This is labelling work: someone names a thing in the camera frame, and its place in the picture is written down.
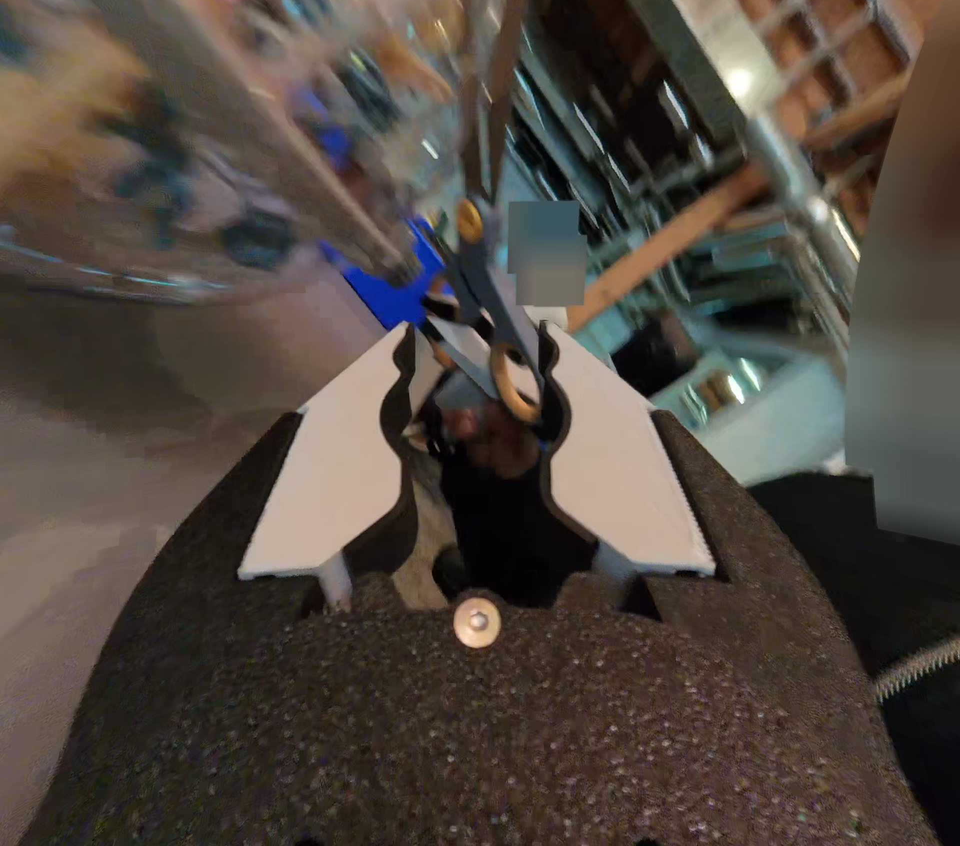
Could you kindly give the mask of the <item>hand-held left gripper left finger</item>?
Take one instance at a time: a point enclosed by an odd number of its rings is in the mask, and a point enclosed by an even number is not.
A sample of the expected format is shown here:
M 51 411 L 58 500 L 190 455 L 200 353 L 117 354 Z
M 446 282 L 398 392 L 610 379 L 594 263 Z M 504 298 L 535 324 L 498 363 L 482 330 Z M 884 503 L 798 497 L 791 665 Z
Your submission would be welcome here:
M 399 391 L 410 416 L 411 324 L 401 324 L 297 412 L 299 424 L 238 566 L 238 577 L 310 577 L 337 612 L 352 607 L 346 549 L 402 500 L 402 461 L 382 409 Z

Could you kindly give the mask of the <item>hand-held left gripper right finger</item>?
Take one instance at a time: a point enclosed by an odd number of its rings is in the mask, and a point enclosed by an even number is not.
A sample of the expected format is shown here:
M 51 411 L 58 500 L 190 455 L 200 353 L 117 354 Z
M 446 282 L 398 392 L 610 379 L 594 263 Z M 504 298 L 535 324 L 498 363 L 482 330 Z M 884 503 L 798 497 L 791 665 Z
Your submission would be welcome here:
M 714 555 L 652 419 L 652 406 L 556 324 L 550 373 L 569 404 L 549 463 L 559 511 L 598 541 L 606 578 L 690 573 L 713 577 Z

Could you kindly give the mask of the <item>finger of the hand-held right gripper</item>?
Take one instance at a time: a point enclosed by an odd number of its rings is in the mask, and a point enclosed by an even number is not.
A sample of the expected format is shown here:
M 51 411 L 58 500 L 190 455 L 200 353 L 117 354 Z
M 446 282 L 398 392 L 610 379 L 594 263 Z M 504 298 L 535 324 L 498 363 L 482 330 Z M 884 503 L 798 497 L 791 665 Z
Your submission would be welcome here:
M 456 369 L 488 398 L 501 399 L 491 366 L 491 347 L 474 327 L 440 317 L 427 317 L 423 326 Z

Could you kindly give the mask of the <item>grey handled scissors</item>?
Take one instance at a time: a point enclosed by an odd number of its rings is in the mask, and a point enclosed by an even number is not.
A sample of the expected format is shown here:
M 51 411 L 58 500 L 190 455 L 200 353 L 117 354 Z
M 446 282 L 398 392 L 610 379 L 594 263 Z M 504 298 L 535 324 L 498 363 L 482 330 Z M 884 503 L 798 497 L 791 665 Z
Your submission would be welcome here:
M 444 273 L 459 308 L 456 322 L 490 346 L 499 400 L 518 420 L 537 424 L 545 379 L 540 338 L 498 265 L 504 220 L 498 207 L 501 162 L 513 111 L 515 70 L 529 0 L 460 0 L 460 159 L 463 194 L 454 211 L 457 242 Z

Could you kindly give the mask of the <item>person's right hand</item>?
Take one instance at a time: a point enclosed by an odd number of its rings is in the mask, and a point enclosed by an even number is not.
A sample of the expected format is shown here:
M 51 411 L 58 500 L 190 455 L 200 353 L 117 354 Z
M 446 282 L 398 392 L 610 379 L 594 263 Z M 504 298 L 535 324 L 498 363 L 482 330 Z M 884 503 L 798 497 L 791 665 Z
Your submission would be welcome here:
M 475 467 L 503 480 L 520 479 L 534 469 L 542 454 L 533 430 L 502 403 L 440 412 L 444 432 L 462 444 Z

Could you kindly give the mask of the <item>blue plastic bin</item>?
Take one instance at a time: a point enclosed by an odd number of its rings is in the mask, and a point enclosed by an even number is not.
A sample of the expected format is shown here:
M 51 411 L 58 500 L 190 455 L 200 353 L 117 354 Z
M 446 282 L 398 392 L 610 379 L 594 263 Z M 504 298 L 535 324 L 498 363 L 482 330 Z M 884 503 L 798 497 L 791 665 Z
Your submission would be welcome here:
M 423 217 L 415 218 L 409 226 L 414 237 L 414 256 L 420 268 L 416 277 L 402 287 L 390 286 L 384 279 L 362 271 L 330 244 L 322 242 L 319 245 L 324 258 L 387 330 L 402 323 L 421 324 L 426 318 L 423 299 L 433 286 L 439 285 L 441 295 L 453 296 L 450 287 L 440 283 L 445 265 L 433 227 Z

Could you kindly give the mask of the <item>person's black jacket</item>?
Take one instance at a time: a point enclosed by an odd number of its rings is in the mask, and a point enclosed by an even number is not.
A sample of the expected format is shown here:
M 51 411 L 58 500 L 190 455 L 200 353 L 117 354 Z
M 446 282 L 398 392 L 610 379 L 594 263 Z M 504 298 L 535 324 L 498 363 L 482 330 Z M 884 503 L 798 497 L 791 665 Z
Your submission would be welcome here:
M 871 678 L 958 636 L 958 546 L 880 529 L 870 478 L 802 472 L 748 490 L 807 561 Z M 958 844 L 958 663 L 897 687 L 881 710 L 931 825 Z

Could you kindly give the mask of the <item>clear maze puzzle ball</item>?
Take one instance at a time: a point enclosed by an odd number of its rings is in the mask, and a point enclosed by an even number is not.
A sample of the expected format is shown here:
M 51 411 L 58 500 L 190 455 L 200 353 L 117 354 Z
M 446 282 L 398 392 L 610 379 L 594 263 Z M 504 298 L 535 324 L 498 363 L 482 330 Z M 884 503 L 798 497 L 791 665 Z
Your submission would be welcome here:
M 460 0 L 2 0 L 2 277 L 121 300 L 405 285 L 462 186 Z

